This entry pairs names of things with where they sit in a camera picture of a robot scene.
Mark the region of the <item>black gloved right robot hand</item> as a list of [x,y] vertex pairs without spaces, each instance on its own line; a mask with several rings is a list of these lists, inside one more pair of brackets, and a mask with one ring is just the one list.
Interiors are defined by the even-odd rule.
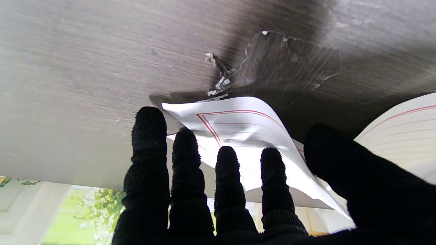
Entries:
[[167,168],[167,125],[156,107],[142,107],[132,129],[132,165],[113,245],[434,245],[435,185],[379,157],[344,133],[314,124],[304,143],[312,174],[347,200],[355,228],[311,236],[295,213],[279,151],[261,154],[262,223],[259,233],[240,183],[237,155],[218,152],[213,223],[207,206],[198,144],[181,129]]

